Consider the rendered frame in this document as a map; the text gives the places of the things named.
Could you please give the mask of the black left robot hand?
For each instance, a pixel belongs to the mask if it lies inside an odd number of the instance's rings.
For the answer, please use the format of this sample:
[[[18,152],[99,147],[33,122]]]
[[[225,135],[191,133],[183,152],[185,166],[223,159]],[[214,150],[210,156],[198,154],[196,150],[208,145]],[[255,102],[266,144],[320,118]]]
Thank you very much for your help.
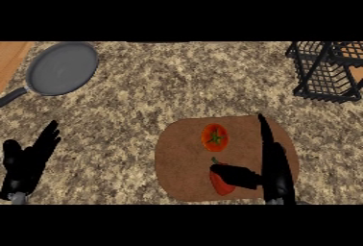
[[[46,163],[55,152],[55,147],[61,142],[58,123],[53,120],[40,133],[40,136],[31,146],[21,148],[13,139],[3,142],[3,165],[6,168],[6,177],[0,189],[0,199],[12,202],[12,197],[18,192],[27,197],[36,190]]]

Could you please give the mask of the grey frying pan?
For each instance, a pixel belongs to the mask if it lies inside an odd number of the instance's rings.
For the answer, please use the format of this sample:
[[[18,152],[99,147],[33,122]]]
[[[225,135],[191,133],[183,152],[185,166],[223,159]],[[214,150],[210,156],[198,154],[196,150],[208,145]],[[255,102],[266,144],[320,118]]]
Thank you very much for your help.
[[[98,64],[98,53],[87,42],[58,43],[33,60],[25,72],[27,85],[0,98],[0,108],[28,91],[43,96],[58,96],[75,91],[92,79]]]

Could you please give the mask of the red tomato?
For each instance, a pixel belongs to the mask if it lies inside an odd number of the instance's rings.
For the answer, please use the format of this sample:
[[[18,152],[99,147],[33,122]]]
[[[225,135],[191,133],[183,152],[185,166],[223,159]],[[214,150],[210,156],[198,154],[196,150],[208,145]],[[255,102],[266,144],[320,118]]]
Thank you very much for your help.
[[[229,133],[220,124],[208,124],[201,132],[201,144],[210,152],[222,152],[229,145]]]

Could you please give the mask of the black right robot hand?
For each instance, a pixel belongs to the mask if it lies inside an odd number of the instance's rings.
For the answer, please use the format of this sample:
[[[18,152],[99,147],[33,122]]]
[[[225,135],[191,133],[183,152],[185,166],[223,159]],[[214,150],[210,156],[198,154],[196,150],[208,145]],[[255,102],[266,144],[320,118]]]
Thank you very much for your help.
[[[282,198],[285,206],[297,205],[295,188],[285,148],[273,140],[273,131],[263,114],[258,114],[263,139],[263,166],[257,174],[247,167],[214,163],[210,171],[216,172],[223,181],[233,186],[248,189],[263,187],[264,201]]]

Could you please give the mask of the red chili pepper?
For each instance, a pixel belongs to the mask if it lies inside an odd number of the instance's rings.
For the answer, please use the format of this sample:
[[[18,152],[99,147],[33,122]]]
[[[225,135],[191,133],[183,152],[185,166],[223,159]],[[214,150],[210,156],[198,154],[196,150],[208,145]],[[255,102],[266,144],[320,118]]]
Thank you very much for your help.
[[[226,196],[236,190],[236,187],[223,181],[216,172],[210,172],[210,181],[219,195]]]

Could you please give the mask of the brown wooden cutting board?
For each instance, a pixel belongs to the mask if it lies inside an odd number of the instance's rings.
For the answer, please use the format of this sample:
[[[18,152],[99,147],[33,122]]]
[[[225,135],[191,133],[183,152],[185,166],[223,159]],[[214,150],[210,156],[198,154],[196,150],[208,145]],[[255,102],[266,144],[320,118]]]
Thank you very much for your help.
[[[202,145],[202,130],[219,124],[227,131],[227,146],[211,152]],[[222,163],[263,171],[261,122],[257,115],[189,118],[171,123],[160,136],[155,151],[157,174],[167,194],[186,202],[257,199],[264,189],[238,187],[222,196],[210,181],[213,158]]]

